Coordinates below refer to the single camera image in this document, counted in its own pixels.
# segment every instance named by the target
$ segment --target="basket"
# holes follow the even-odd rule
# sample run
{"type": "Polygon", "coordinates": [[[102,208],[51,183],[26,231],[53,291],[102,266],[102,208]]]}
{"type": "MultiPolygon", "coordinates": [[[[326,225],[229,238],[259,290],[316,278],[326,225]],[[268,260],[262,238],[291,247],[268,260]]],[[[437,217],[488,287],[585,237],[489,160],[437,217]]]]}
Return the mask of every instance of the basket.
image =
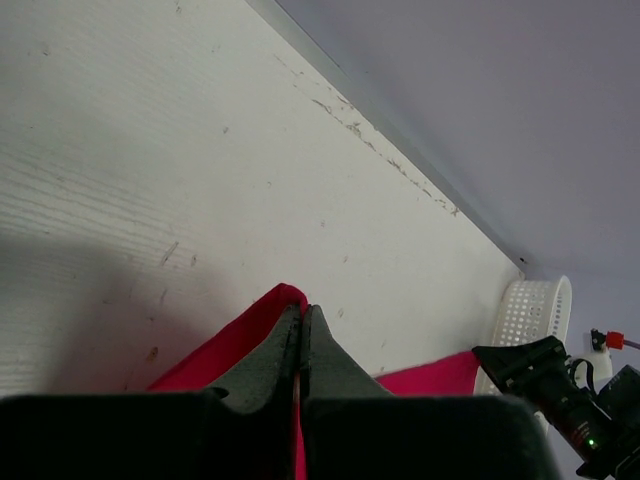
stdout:
{"type": "MultiPolygon", "coordinates": [[[[565,276],[557,282],[517,281],[502,297],[492,346],[524,345],[549,335],[564,343],[571,314],[571,282],[565,276]]],[[[481,372],[476,394],[497,395],[499,390],[481,372]]]]}

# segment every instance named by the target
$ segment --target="red object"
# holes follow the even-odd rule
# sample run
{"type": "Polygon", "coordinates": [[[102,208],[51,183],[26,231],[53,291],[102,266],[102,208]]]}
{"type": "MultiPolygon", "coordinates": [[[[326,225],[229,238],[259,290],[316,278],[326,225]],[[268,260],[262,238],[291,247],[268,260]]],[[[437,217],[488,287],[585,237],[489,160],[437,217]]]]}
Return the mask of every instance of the red object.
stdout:
{"type": "MultiPolygon", "coordinates": [[[[282,311],[299,304],[304,313],[307,298],[295,287],[280,284],[224,327],[184,360],[156,380],[149,391],[197,390],[229,370],[269,334],[282,311]]],[[[471,395],[479,363],[471,352],[435,363],[390,373],[376,380],[392,393],[411,395],[471,395]]],[[[296,479],[306,479],[304,444],[296,405],[296,479]]]]}
{"type": "Polygon", "coordinates": [[[620,332],[607,332],[605,343],[609,348],[622,350],[624,348],[624,335],[620,332]]]}

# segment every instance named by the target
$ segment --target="cloth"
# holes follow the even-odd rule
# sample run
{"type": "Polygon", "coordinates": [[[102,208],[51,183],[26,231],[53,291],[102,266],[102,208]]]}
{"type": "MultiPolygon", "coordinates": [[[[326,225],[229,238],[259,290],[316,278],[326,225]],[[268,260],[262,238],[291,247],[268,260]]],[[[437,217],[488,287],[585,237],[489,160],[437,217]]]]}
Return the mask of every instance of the cloth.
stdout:
{"type": "MultiPolygon", "coordinates": [[[[291,285],[280,284],[255,302],[149,388],[152,392],[199,390],[233,367],[269,334],[289,305],[300,305],[304,314],[307,298],[291,285]]],[[[463,352],[435,363],[389,373],[376,380],[399,396],[471,395],[478,371],[472,352],[463,352]]],[[[304,444],[296,405],[296,479],[306,480],[304,444]]]]}

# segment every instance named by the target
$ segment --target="white table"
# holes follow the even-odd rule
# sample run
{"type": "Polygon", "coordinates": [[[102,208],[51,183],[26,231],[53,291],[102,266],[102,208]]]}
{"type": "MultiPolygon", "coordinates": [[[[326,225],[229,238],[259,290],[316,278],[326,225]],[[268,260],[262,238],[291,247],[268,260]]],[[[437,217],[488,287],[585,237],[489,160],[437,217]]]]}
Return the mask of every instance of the white table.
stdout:
{"type": "Polygon", "coordinates": [[[142,389],[278,282],[375,374],[518,269],[247,4],[0,19],[0,393],[142,389]]]}

